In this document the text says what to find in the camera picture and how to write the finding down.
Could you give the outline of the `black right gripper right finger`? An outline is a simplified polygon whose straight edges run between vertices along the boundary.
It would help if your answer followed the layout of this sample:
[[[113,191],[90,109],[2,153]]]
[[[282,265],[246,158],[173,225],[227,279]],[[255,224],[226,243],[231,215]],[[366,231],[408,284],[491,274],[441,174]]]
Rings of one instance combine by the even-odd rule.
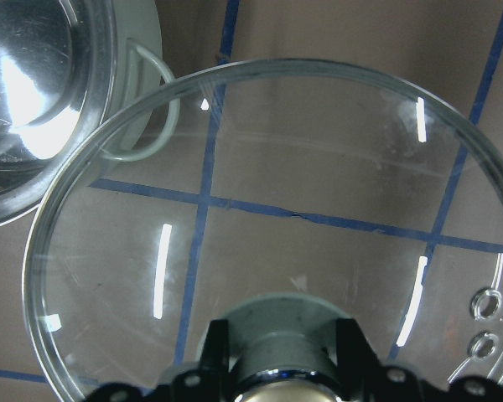
[[[398,365],[383,364],[356,320],[335,322],[337,376],[341,395],[354,401],[418,401],[417,377]]]

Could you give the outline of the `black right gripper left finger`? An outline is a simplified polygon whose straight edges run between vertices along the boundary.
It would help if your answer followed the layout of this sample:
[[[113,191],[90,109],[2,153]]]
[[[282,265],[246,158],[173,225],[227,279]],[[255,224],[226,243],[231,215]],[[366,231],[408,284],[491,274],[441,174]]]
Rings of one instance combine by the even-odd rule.
[[[227,319],[210,322],[200,357],[175,368],[170,401],[231,401],[230,331]]]

